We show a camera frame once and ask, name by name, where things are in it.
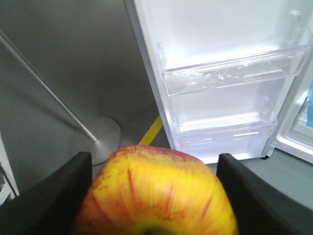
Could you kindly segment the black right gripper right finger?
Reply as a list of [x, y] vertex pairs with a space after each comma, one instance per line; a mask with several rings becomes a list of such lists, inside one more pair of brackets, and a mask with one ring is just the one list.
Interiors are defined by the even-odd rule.
[[313, 211], [261, 179], [231, 154], [219, 155], [217, 176], [241, 235], [311, 235]]

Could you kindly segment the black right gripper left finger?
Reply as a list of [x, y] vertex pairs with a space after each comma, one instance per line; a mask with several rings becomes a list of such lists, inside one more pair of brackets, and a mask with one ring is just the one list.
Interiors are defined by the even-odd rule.
[[79, 152], [0, 207], [2, 235], [68, 235], [92, 181], [91, 154]]

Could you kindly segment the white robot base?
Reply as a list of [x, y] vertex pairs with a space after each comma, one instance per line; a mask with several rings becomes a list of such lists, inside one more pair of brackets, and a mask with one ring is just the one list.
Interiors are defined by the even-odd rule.
[[5, 150], [5, 146], [0, 137], [0, 204], [13, 200], [19, 196], [16, 180]]

